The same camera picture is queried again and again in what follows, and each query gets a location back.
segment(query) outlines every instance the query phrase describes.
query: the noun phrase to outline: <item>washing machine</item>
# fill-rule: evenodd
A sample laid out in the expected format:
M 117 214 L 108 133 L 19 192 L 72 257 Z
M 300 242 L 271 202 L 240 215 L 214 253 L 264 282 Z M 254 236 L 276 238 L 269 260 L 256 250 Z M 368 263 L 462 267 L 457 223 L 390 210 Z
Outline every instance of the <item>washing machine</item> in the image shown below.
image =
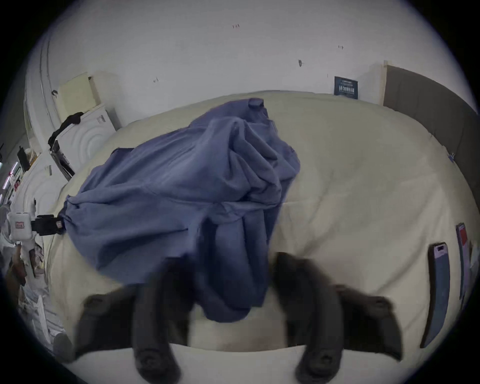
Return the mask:
M 80 119 L 80 124 L 69 125 L 57 136 L 60 152 L 75 173 L 80 171 L 115 133 L 102 104 L 83 114 Z
M 42 152 L 24 173 L 12 199 L 12 212 L 29 212 L 36 200 L 36 215 L 47 214 L 57 201 L 67 179 L 60 172 L 50 153 Z

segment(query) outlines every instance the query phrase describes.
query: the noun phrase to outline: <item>white bedsheet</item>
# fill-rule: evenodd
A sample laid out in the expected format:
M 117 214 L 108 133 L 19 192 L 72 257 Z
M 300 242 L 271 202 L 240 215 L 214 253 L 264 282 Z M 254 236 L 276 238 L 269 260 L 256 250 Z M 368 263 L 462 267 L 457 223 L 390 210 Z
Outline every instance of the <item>white bedsheet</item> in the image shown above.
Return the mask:
M 402 328 L 405 358 L 396 363 L 375 355 L 363 374 L 365 382 L 387 376 L 391 382 L 401 381 L 439 345 L 459 313 L 455 225 L 464 222 L 469 238 L 480 241 L 480 215 L 463 175 L 445 148 L 405 115 L 357 100 L 300 92 L 233 95 L 175 109 L 116 132 L 65 186 L 53 212 L 115 148 L 137 146 L 187 126 L 221 103 L 251 96 L 264 99 L 280 137 L 301 161 L 280 211 L 271 254 L 309 257 L 335 283 L 387 296 Z M 447 243 L 450 255 L 449 306 L 439 336 L 419 349 L 429 305 L 427 248 L 440 241 Z M 68 236 L 45 238 L 44 243 L 52 301 L 71 337 L 82 301 L 120 285 L 90 267 Z M 197 309 L 191 345 L 229 351 L 281 348 L 282 319 L 275 296 L 269 293 L 267 302 L 235 324 L 212 323 Z M 349 365 L 349 356 L 357 359 L 354 365 Z M 378 369 L 372 368 L 375 361 Z M 334 380 L 345 379 L 345 370 L 354 366 L 358 353 L 347 351 Z

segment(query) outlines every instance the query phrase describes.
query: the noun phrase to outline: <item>phone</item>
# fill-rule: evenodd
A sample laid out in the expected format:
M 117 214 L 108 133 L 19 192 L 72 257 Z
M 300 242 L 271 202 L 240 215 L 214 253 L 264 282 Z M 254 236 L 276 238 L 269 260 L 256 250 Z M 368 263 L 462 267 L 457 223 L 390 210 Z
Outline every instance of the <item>phone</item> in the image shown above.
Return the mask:
M 432 244 L 428 250 L 430 305 L 420 348 L 425 348 L 442 329 L 450 297 L 450 261 L 445 243 Z
M 460 248 L 460 300 L 463 300 L 470 280 L 470 247 L 468 245 L 467 229 L 460 223 L 456 227 L 456 237 Z

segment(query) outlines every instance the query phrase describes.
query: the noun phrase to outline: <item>black strap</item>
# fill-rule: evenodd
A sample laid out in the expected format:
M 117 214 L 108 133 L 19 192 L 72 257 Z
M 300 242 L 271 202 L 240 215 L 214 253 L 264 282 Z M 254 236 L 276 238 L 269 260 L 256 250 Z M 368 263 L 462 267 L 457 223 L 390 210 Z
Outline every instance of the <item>black strap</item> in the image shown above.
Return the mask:
M 65 119 L 65 121 L 60 125 L 60 128 L 58 128 L 55 132 L 53 132 L 50 138 L 48 139 L 48 145 L 50 146 L 50 149 L 52 149 L 53 144 L 57 139 L 57 136 L 60 133 L 62 133 L 65 130 L 65 128 L 67 128 L 70 124 L 80 124 L 80 121 L 81 121 L 80 117 L 83 114 L 84 114 L 83 112 L 77 112 L 67 117 L 67 119 Z

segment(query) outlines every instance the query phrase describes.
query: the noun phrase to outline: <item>white device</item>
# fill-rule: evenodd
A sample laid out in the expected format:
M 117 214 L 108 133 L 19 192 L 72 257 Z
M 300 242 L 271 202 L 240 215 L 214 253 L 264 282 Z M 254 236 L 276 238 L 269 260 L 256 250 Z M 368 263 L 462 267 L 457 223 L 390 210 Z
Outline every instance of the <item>white device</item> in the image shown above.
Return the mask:
M 79 172 L 115 133 L 103 105 L 80 117 L 80 124 L 72 124 L 57 136 L 60 151 L 74 172 Z
M 7 214 L 8 231 L 12 241 L 28 241 L 34 237 L 32 217 L 29 213 L 9 212 Z

